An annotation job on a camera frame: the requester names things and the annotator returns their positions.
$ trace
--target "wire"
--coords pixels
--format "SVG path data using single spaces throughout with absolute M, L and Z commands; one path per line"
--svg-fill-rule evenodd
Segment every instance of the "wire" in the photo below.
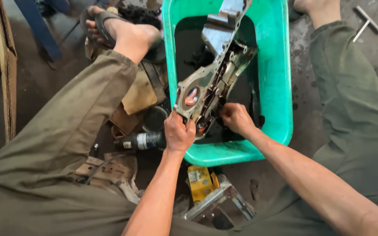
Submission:
M 96 173 L 101 170 L 105 165 L 111 163 L 114 159 L 118 159 L 118 158 L 121 158 L 121 157 L 124 157 L 124 156 L 127 156 L 128 153 L 126 154 L 120 154 L 120 155 L 117 155 L 115 157 L 112 157 L 106 161 L 104 161 L 101 165 L 99 165 L 99 167 L 97 167 L 97 169 L 94 170 L 94 172 L 88 177 L 87 181 L 85 181 L 85 185 L 89 185 L 90 184 L 90 180 L 94 177 L 94 175 L 96 175 Z

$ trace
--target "cardboard box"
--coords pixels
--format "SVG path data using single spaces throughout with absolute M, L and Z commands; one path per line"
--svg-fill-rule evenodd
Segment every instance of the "cardboard box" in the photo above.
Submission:
M 4 3 L 0 0 L 0 65 L 4 101 L 5 142 L 16 135 L 17 53 Z

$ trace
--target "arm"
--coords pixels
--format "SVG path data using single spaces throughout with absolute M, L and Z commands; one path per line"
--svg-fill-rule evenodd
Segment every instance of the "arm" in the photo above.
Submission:
M 221 116 L 226 126 L 260 150 L 329 225 L 343 235 L 378 235 L 378 207 L 373 202 L 319 163 L 266 136 L 243 105 L 227 103 Z
M 168 236 L 170 233 L 177 175 L 186 150 L 195 140 L 195 124 L 190 121 L 185 127 L 182 117 L 172 111 L 164 128 L 167 147 L 122 236 Z

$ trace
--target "t-handle wrench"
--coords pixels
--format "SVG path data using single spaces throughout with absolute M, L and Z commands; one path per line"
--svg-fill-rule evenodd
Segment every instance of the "t-handle wrench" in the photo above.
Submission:
M 367 20 L 367 22 L 360 29 L 357 35 L 355 35 L 354 40 L 352 40 L 353 42 L 355 42 L 358 39 L 358 37 L 362 34 L 362 32 L 364 31 L 364 29 L 367 27 L 368 24 L 373 26 L 374 29 L 378 32 L 378 25 L 367 15 L 367 13 L 365 13 L 365 11 L 360 6 L 357 6 L 355 9 Z

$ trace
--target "dirty floor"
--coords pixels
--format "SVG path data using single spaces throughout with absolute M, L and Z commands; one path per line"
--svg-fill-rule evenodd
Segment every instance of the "dirty floor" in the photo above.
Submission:
M 125 0 L 123 2 L 158 8 L 161 6 L 161 1 Z M 57 63 L 57 70 L 52 70 L 38 55 L 38 46 L 33 40 L 33 34 L 16 4 L 12 0 L 4 0 L 18 53 L 17 132 L 23 129 L 57 91 L 88 65 L 84 55 L 84 35 L 80 27 L 74 29 L 62 44 L 61 40 L 76 24 L 80 12 L 94 2 L 95 0 L 70 0 L 72 10 L 68 15 L 57 14 L 47 21 L 63 52 L 63 59 Z M 342 0 L 342 18 L 357 29 L 361 27 L 364 22 L 353 11 L 357 5 L 360 5 L 378 24 L 378 0 Z M 306 17 L 290 24 L 294 133 L 289 146 L 308 157 L 312 157 L 328 141 L 322 129 L 322 105 L 308 55 L 312 32 L 311 21 Z M 366 29 L 356 43 L 378 72 L 378 35 Z M 102 127 L 96 142 L 99 143 L 102 153 L 114 151 L 108 127 Z M 0 147 L 3 145 L 4 118 L 0 82 Z M 140 156 L 136 184 L 140 189 L 144 189 L 155 172 L 161 152 L 145 152 Z M 223 166 L 223 171 L 257 211 L 260 211 L 261 207 L 284 185 L 281 176 L 266 160 Z M 251 180 L 257 180 L 259 183 L 254 187 L 253 192 L 249 188 Z M 178 188 L 183 190 L 187 187 L 183 184 Z M 227 213 L 233 217 L 235 223 L 243 221 L 243 217 L 236 210 L 229 209 Z

